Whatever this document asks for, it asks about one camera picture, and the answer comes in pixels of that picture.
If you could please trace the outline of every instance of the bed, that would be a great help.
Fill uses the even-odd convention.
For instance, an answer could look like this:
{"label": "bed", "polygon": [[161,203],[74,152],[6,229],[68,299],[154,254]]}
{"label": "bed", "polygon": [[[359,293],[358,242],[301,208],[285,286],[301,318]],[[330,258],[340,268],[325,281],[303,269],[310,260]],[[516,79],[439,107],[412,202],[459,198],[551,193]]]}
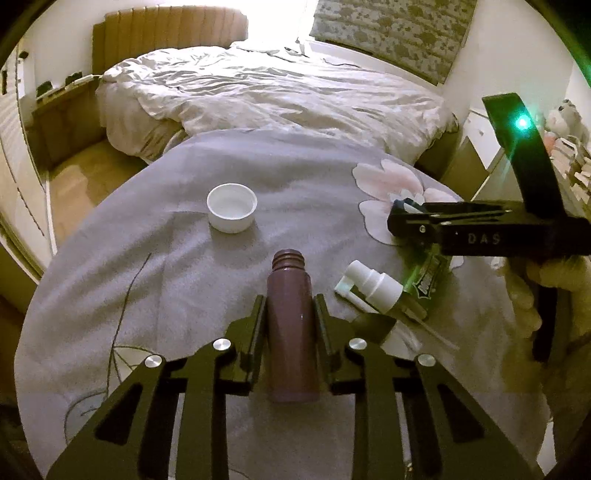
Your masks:
{"label": "bed", "polygon": [[[346,319],[356,313],[332,289],[352,260],[400,278],[409,252],[369,236],[359,204],[371,197],[352,173],[360,161],[379,167],[384,158],[453,195],[376,147],[313,132],[227,129],[191,137],[101,203],[42,279],[15,358],[22,422],[42,473],[134,365],[151,353],[191,355],[249,312],[266,291],[275,251],[299,249],[314,292]],[[258,196],[255,225],[237,235],[207,222],[207,193],[227,182]],[[486,259],[465,259],[442,283],[428,321],[460,350],[409,324],[420,352],[474,393],[535,465],[547,410],[531,365],[514,354],[504,279]],[[354,399],[276,406],[264,384],[249,398],[228,398],[232,480],[350,478]]]}
{"label": "bed", "polygon": [[111,144],[150,163],[214,129],[306,129],[414,164],[457,131],[443,98],[427,88],[310,57],[299,45],[254,44],[247,34],[246,18],[224,8],[107,15],[94,30],[93,62],[103,75],[97,96]]}

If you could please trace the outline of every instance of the green light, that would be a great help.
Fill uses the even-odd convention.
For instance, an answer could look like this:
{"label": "green light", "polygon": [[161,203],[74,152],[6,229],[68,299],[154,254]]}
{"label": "green light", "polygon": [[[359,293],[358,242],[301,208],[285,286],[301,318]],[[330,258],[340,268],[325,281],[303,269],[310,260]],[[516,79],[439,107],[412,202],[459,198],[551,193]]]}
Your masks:
{"label": "green light", "polygon": [[531,118],[528,115],[521,115],[515,122],[515,125],[519,130],[528,130],[532,125]]}

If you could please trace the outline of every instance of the patterned curtain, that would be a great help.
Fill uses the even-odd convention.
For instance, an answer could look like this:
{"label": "patterned curtain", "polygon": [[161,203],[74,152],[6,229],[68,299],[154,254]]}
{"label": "patterned curtain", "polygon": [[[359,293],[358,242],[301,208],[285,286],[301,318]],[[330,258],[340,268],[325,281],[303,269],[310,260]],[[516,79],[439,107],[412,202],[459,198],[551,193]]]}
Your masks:
{"label": "patterned curtain", "polygon": [[477,0],[320,0],[316,40],[371,54],[435,85],[462,48]]}

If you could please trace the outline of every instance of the bed headboard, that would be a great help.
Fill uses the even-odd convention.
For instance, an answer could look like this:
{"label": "bed headboard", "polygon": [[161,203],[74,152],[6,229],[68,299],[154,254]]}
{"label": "bed headboard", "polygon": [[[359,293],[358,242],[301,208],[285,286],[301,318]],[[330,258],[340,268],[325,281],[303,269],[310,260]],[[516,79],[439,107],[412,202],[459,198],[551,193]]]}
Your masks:
{"label": "bed headboard", "polygon": [[248,19],[224,7],[141,7],[105,15],[92,38],[92,73],[159,48],[229,47],[246,40]]}

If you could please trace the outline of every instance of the brown bottle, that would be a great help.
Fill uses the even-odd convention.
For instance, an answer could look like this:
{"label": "brown bottle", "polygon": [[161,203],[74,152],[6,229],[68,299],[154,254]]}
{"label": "brown bottle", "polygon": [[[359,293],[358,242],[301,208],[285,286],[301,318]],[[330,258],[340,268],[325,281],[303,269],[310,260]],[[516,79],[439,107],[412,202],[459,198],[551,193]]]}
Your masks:
{"label": "brown bottle", "polygon": [[309,402],[319,397],[316,327],[310,277],[297,250],[281,250],[267,279],[269,397]]}

